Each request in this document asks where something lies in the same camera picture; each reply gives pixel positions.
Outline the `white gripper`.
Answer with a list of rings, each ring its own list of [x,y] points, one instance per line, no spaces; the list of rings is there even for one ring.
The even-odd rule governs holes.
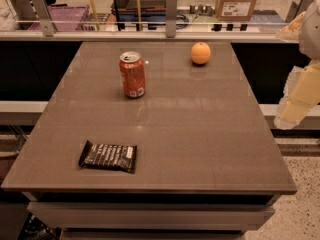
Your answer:
[[[285,42],[297,41],[300,52],[310,59],[320,59],[320,0],[314,0],[275,37]],[[289,130],[299,125],[320,102],[320,61],[311,60],[304,68],[294,66],[280,99],[274,125]]]

